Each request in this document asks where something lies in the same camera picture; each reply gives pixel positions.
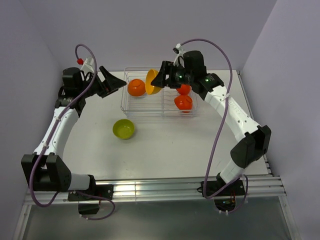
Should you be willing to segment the white bowl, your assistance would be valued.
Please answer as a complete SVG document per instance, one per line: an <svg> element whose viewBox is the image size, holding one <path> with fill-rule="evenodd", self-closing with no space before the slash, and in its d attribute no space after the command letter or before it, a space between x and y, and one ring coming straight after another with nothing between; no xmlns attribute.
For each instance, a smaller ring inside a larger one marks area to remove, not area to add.
<svg viewBox="0 0 320 240"><path fill-rule="evenodd" d="M138 78L131 80L127 92L133 97L143 96L146 93L145 82Z"/></svg>

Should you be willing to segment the orange bowl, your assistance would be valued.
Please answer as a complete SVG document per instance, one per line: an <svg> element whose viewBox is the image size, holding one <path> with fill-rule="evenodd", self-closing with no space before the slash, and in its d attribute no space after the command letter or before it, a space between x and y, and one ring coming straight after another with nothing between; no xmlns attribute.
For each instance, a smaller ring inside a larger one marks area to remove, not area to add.
<svg viewBox="0 0 320 240"><path fill-rule="evenodd" d="M183 95L183 96L187 96L189 95L189 93L191 92L192 88L190 85L187 85L187 84L182 84L180 86L180 88L177 88L176 91L180 94L180 95Z"/></svg>

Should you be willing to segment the orange bowl carried to rack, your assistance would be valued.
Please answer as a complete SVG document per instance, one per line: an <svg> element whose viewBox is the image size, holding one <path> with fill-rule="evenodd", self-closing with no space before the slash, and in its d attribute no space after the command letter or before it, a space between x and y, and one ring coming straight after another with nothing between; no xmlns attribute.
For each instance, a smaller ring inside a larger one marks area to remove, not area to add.
<svg viewBox="0 0 320 240"><path fill-rule="evenodd" d="M183 113L190 113L193 108L193 100L188 95L179 95L174 99L174 103Z"/></svg>

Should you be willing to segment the green bowl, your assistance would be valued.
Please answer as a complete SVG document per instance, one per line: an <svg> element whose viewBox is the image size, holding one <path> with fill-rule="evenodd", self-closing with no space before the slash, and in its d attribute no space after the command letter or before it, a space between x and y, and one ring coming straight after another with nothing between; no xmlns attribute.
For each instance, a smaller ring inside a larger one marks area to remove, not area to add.
<svg viewBox="0 0 320 240"><path fill-rule="evenodd" d="M135 125L129 119L120 119L114 123L112 132L117 138L128 140L135 133Z"/></svg>

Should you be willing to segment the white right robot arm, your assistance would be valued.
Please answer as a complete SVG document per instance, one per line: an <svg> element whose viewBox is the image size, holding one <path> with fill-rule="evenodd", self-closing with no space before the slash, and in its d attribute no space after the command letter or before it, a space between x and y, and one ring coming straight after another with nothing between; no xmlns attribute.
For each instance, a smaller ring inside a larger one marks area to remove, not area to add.
<svg viewBox="0 0 320 240"><path fill-rule="evenodd" d="M151 85L159 88L178 89L181 85L189 85L193 92L212 106L232 131L237 144L230 151L230 161L218 174L217 191L222 195L229 194L232 182L240 176L253 162L259 160L268 151L271 129L259 125L229 95L228 88L215 73L208 73L204 57L198 50L188 51L178 57L183 60L163 61Z"/></svg>

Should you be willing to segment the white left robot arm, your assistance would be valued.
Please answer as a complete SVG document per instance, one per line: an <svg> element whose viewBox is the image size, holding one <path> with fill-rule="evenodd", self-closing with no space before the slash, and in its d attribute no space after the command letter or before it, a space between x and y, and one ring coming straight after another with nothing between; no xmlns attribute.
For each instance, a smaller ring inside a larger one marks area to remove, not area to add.
<svg viewBox="0 0 320 240"><path fill-rule="evenodd" d="M25 154L21 160L31 190L79 191L86 200L96 197L98 188L94 176L71 172L63 162L63 153L72 128L86 105L86 98L94 95L104 98L126 86L124 80L115 77L103 66L99 67L99 72L102 77L77 67L63 70L63 85L55 102L49 129L33 153Z"/></svg>

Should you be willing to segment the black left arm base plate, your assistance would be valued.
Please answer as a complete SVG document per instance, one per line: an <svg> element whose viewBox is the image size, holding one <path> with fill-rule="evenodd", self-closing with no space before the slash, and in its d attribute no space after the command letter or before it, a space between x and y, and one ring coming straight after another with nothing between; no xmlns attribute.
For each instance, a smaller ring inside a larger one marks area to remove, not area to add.
<svg viewBox="0 0 320 240"><path fill-rule="evenodd" d="M87 195L112 200L113 193L114 193L114 185L113 184L97 185L93 192L91 192L89 190L86 190L86 191L82 190L82 192ZM95 200L97 200L97 198L88 197L88 196L81 195L81 194L78 194L75 192L75 193L69 193L67 200L69 202L95 201Z"/></svg>

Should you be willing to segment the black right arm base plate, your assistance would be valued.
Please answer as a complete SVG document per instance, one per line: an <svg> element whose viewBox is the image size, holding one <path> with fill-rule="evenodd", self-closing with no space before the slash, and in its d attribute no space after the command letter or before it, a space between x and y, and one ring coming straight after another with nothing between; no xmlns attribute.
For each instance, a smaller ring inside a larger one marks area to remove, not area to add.
<svg viewBox="0 0 320 240"><path fill-rule="evenodd" d="M210 180L206 184L206 195L209 197L216 192L218 197L244 196L245 187L243 181L238 179L231 185L224 187L225 184L218 180Z"/></svg>

